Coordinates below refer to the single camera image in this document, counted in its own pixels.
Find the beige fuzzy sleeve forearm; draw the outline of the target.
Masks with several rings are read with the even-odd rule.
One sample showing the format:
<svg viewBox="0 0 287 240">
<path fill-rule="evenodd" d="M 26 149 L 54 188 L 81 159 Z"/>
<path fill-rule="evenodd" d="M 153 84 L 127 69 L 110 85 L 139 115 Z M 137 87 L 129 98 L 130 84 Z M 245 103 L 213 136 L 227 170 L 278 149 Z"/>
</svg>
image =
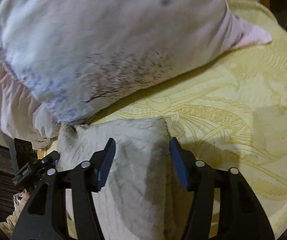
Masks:
<svg viewBox="0 0 287 240">
<path fill-rule="evenodd" d="M 11 238 L 26 203 L 26 200 L 22 200 L 15 211 L 7 217 L 6 221 L 0 222 L 0 230 L 5 233 L 7 237 Z"/>
</svg>

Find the left hand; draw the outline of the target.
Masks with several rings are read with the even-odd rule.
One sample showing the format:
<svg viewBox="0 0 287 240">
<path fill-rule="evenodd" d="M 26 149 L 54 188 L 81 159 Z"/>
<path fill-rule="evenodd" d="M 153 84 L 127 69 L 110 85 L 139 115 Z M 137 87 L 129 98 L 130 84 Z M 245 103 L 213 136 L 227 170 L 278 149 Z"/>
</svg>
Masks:
<svg viewBox="0 0 287 240">
<path fill-rule="evenodd" d="M 13 203 L 15 210 L 20 206 L 22 203 L 26 203 L 30 198 L 30 193 L 24 189 L 20 193 L 16 193 L 13 195 Z"/>
</svg>

